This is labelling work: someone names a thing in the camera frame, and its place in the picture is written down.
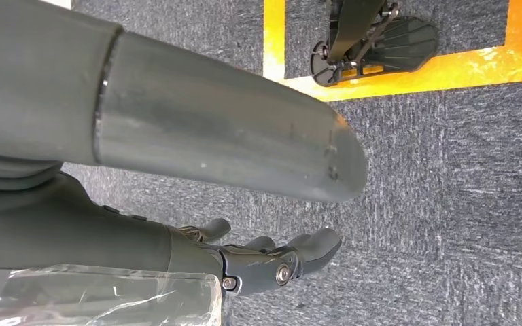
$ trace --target gray carpet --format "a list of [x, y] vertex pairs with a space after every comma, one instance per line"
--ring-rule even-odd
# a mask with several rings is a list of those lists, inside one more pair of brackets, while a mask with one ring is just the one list
[[[441, 28], [440, 53], [504, 42], [507, 1], [401, 4]], [[261, 0], [81, 0], [76, 9], [261, 73]], [[287, 17], [287, 75], [306, 75], [308, 51], [326, 28], [324, 2], [289, 0]], [[325, 226], [342, 234], [323, 272], [228, 300], [225, 325], [522, 325], [522, 84], [332, 106], [370, 161], [366, 191], [343, 204], [65, 170], [94, 200], [163, 223], [224, 217], [234, 227], [229, 242], [262, 234], [282, 242]]]

